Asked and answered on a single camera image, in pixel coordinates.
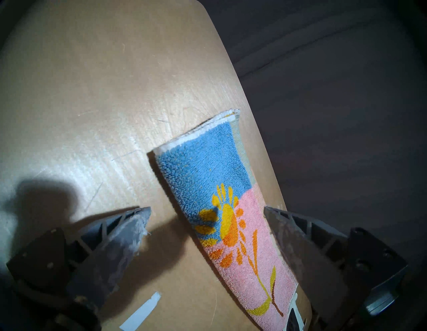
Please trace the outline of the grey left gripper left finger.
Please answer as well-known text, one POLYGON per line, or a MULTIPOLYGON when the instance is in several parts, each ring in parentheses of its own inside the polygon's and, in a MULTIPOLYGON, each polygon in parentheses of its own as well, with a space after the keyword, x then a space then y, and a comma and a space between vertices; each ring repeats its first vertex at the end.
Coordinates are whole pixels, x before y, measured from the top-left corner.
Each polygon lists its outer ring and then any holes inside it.
POLYGON ((48 313, 43 330, 101 330, 98 312, 148 234, 151 208, 97 219, 79 230, 56 227, 8 262, 17 294, 48 313))

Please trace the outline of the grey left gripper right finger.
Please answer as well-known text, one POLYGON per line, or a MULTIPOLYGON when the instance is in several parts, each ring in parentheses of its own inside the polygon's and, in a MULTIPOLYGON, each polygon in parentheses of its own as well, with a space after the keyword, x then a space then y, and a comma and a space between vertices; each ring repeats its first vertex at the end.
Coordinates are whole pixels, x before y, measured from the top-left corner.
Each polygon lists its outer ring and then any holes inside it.
POLYGON ((399 296, 408 263, 362 227, 343 234, 300 214, 264 207, 284 261, 316 314, 318 330, 356 330, 399 296))

